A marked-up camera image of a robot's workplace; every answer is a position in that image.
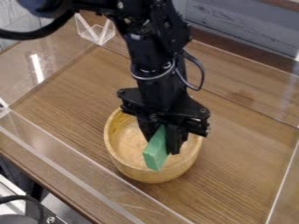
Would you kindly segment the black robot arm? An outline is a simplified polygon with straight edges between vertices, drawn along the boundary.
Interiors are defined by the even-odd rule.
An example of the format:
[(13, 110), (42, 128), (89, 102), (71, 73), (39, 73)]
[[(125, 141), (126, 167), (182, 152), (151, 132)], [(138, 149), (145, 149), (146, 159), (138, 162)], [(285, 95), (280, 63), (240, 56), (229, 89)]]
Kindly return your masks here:
[(186, 63), (203, 67), (186, 51), (191, 26), (173, 0), (18, 0), (35, 15), (58, 18), (69, 11), (93, 11), (106, 16), (126, 41), (130, 72), (137, 86), (118, 90), (122, 110), (137, 117), (147, 139), (165, 128), (167, 152), (181, 153), (193, 133), (209, 135), (210, 110), (189, 95), (201, 85), (189, 82)]

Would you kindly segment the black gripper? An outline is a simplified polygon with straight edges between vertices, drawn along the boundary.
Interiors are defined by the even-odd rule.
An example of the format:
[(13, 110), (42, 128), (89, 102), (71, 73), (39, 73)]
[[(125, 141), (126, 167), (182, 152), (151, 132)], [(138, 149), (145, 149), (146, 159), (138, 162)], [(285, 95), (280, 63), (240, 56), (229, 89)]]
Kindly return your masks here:
[(212, 111), (191, 98), (181, 78), (171, 75), (159, 80), (139, 80), (138, 87), (121, 88), (123, 112), (135, 116), (146, 141), (161, 124), (166, 126), (166, 146), (173, 155), (181, 153), (189, 133), (209, 135)]

